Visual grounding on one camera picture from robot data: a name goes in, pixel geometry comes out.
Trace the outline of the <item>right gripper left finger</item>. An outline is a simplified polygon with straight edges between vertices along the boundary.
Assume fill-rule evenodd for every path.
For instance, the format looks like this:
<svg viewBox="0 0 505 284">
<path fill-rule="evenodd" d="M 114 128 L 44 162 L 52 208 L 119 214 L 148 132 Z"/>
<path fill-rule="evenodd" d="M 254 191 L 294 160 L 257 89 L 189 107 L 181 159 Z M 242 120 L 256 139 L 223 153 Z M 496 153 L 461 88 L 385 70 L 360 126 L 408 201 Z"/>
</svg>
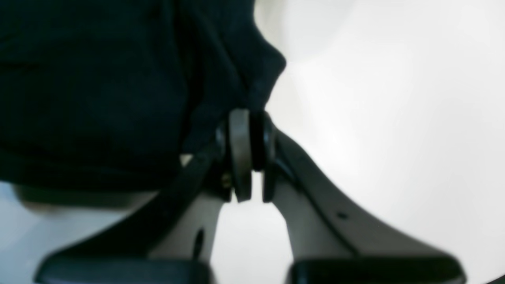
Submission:
<svg viewBox="0 0 505 284">
<path fill-rule="evenodd" d="M 43 269 L 165 269 L 200 265 L 205 241 L 232 192 L 251 199 L 251 115 L 233 110 L 216 141 L 167 189 L 111 228 L 47 257 Z"/>
</svg>

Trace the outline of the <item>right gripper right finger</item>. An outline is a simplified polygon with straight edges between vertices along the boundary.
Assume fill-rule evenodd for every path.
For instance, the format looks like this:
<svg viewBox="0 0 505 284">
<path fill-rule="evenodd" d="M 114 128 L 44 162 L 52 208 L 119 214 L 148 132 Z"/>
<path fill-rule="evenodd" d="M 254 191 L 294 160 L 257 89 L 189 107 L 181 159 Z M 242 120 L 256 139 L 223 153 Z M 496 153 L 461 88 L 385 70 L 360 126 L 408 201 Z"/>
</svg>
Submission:
<svg viewBox="0 0 505 284">
<path fill-rule="evenodd" d="M 359 207 L 277 129 L 267 112 L 250 115 L 254 169 L 263 200 L 283 215 L 293 273 L 461 273 L 452 255 L 424 244 Z"/>
</svg>

